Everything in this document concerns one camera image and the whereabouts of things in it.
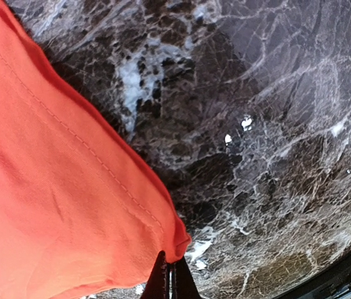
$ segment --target black curved edge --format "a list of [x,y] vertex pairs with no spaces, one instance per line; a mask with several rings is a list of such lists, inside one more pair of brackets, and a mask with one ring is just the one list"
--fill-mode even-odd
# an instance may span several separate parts
[[351,283],[351,251],[324,271],[273,299],[328,299]]

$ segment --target dark marble countertop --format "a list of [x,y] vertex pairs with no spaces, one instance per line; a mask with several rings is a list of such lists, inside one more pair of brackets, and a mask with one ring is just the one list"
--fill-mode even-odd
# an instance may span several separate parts
[[7,1],[165,182],[204,298],[269,299],[351,249],[351,0]]

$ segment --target stitched seam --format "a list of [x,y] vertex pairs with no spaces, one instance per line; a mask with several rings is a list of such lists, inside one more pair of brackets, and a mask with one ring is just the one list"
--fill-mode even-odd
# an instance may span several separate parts
[[47,106],[45,106],[45,104],[39,100],[34,94],[33,92],[27,88],[27,86],[23,83],[23,81],[18,77],[18,75],[15,73],[15,71],[11,68],[11,66],[7,63],[7,61],[4,59],[4,57],[0,54],[0,59],[2,60],[2,62],[4,62],[4,64],[6,65],[6,67],[10,70],[11,73],[13,73],[15,75],[15,78],[17,79],[17,81],[22,85],[22,87],[31,95],[31,97],[41,105],[42,108],[44,108],[45,111],[47,111],[47,113],[54,119],[56,120],[58,123],[60,123],[74,138],[76,138],[94,157],[95,159],[101,164],[101,166],[110,174],[110,176],[114,179],[115,182],[117,182],[119,184],[119,186],[125,191],[125,193],[128,195],[128,197],[131,198],[131,200],[137,204],[137,206],[142,209],[146,214],[148,214],[160,227],[160,230],[162,232],[162,234],[164,234],[164,230],[163,230],[163,226],[162,224],[156,219],[155,216],[152,215],[151,212],[149,212],[149,210],[147,210],[145,207],[143,207],[138,201],[137,199],[128,191],[127,187],[125,185],[123,185],[119,179],[115,176],[115,174],[110,170],[109,167],[107,167],[107,165],[101,160],[100,157],[97,156],[97,154],[94,152],[93,149],[91,149],[89,147],[89,145],[81,138],[79,137],[74,131],[72,131],[72,129],[70,129],[64,122],[62,122],[51,110],[49,110],[49,108]]

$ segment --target orange fabric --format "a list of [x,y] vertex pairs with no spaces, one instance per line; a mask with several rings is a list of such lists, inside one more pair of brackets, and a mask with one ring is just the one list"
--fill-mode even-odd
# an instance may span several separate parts
[[189,243],[157,176],[0,0],[0,299],[132,287]]

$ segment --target brown marble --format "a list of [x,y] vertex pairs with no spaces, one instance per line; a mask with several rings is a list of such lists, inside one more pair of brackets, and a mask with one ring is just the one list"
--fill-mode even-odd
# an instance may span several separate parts
[[204,298],[269,299],[351,249],[351,0],[7,1],[169,188]]

